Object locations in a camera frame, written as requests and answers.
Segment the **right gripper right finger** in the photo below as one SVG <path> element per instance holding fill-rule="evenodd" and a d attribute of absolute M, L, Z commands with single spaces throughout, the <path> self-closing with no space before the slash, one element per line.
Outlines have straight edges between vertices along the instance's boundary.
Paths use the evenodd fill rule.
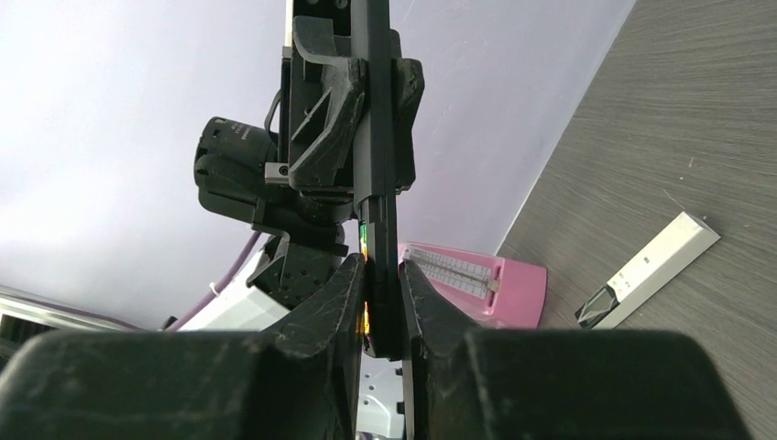
<path fill-rule="evenodd" d="M 747 439 L 705 350 L 652 330 L 484 327 L 399 266 L 410 439 Z"/>

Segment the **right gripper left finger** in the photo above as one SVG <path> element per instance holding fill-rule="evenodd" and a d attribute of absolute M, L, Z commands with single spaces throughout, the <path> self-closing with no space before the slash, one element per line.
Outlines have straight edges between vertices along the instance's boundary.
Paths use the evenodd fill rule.
<path fill-rule="evenodd" d="M 4 439 L 352 439 L 365 260 L 262 331 L 52 331 L 1 376 Z"/>

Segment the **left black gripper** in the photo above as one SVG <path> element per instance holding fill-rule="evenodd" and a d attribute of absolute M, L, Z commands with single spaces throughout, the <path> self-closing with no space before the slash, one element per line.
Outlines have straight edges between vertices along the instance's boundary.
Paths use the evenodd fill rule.
<path fill-rule="evenodd" d="M 366 98 L 366 64 L 353 56 L 347 1 L 291 1 L 288 91 L 282 105 L 289 183 L 303 192 L 350 192 L 352 147 Z M 419 60 L 390 30 L 396 188 L 416 179 L 412 129 L 425 89 Z"/>

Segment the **black remote control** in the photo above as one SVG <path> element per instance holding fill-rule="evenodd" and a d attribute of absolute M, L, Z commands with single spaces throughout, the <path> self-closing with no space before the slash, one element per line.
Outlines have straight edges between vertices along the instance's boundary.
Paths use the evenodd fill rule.
<path fill-rule="evenodd" d="M 354 202 L 366 240 L 367 308 L 377 358 L 401 358 L 396 172 L 388 1 L 351 3 L 352 55 L 366 62 L 366 100 L 354 140 Z"/>

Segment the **yellow green battery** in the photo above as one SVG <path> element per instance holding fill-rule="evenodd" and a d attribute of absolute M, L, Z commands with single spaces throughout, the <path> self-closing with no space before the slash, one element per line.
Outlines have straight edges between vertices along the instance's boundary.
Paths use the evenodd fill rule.
<path fill-rule="evenodd" d="M 368 263 L 368 253 L 367 253 L 367 225 L 360 223 L 358 226 L 358 240 L 359 240 L 359 251 L 362 254 L 363 260 L 365 262 L 365 269 L 367 269 L 367 263 Z M 363 282 L 363 291 L 364 291 L 364 302 L 363 302 L 363 312 L 362 312 L 362 335 L 364 339 L 368 342 L 369 341 L 369 335 L 370 335 L 370 324 L 369 324 L 369 313 L 368 313 L 368 304 L 367 304 L 367 289 L 368 289 L 368 279 L 367 274 L 364 273 L 364 282 Z"/>

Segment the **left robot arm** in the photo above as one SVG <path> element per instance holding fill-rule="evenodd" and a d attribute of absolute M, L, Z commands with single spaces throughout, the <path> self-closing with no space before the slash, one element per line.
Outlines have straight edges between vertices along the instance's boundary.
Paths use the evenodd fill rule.
<path fill-rule="evenodd" d="M 376 341 L 401 323 L 398 198 L 416 179 L 424 93 L 386 1 L 290 1 L 280 82 L 261 126 L 216 116 L 193 161 L 201 206 L 270 238 L 249 287 L 294 309 L 353 259 Z"/>

